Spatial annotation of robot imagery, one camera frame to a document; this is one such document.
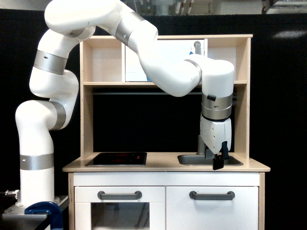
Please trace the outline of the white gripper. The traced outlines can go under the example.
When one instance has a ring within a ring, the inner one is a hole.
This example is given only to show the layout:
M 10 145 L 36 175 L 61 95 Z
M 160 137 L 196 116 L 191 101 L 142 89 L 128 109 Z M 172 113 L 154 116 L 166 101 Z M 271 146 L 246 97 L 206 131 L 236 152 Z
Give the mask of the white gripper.
M 200 134 L 207 147 L 214 154 L 213 170 L 222 169 L 232 142 L 231 119 L 211 121 L 201 116 Z

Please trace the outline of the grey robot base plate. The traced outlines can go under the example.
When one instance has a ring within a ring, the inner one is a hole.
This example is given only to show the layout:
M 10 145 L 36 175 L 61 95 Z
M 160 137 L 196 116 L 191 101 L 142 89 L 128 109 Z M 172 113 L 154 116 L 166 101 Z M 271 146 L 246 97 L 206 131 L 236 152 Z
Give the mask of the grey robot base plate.
M 55 196 L 53 202 L 60 207 L 63 211 L 69 206 L 69 197 L 67 195 Z M 2 217 L 4 219 L 47 219 L 48 213 L 46 212 L 38 212 L 38 213 L 29 213 L 25 210 L 27 207 L 14 204 L 11 207 L 7 208 Z

